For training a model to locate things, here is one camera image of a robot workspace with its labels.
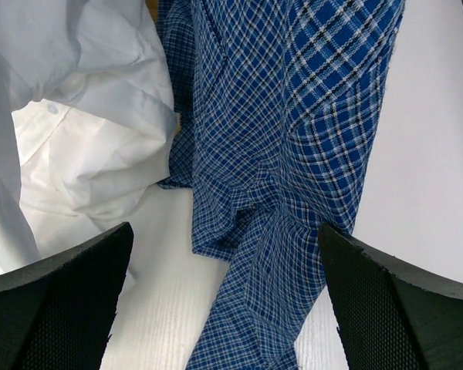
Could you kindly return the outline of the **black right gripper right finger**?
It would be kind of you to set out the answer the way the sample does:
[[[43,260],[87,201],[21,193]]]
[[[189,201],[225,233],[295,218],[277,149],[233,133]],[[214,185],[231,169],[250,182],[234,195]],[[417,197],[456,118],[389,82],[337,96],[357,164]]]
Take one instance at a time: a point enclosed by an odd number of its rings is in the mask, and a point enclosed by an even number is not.
[[[463,284],[323,224],[326,284],[351,369],[463,369]]]

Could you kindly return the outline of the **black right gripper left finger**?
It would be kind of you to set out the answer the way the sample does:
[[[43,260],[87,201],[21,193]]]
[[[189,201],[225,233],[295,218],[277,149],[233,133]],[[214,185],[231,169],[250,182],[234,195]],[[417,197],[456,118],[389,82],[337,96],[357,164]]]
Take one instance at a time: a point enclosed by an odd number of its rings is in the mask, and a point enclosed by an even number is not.
[[[127,276],[124,222],[0,275],[0,369],[98,369]]]

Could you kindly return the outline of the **white shirt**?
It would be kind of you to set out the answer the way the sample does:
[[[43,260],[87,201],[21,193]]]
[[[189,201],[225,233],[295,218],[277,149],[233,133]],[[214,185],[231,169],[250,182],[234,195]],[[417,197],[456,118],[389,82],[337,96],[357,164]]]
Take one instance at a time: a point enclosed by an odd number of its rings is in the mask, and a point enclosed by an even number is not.
[[[177,114],[143,1],[0,1],[0,274],[167,178]]]

